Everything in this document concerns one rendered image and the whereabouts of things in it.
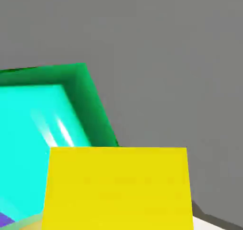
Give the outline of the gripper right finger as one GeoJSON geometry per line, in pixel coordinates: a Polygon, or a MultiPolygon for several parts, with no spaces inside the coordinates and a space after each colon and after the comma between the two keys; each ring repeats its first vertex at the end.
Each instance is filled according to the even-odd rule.
{"type": "Polygon", "coordinates": [[[219,227],[193,216],[194,230],[243,230],[239,226],[219,227]]]}

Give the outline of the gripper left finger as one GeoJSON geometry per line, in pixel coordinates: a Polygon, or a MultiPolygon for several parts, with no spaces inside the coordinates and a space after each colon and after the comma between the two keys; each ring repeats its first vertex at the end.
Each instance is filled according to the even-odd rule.
{"type": "Polygon", "coordinates": [[[0,230],[42,230],[43,213],[0,227],[0,230]]]}

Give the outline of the small yellow cube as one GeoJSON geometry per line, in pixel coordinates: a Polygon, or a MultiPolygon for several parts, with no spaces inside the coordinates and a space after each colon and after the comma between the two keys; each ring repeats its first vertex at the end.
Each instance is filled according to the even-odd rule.
{"type": "Polygon", "coordinates": [[[194,230],[186,148],[53,147],[41,230],[194,230]]]}

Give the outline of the small purple cube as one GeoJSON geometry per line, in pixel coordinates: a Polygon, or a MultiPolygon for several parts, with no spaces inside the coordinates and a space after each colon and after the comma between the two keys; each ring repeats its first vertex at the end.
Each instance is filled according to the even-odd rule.
{"type": "Polygon", "coordinates": [[[15,221],[12,218],[0,212],[0,228],[5,227],[14,222],[15,221]]]}

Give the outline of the large green box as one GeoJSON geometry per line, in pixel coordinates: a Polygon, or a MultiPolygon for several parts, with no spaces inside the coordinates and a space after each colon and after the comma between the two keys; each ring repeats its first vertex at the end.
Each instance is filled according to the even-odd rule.
{"type": "Polygon", "coordinates": [[[44,208],[51,147],[118,146],[85,63],[0,69],[0,212],[44,208]]]}

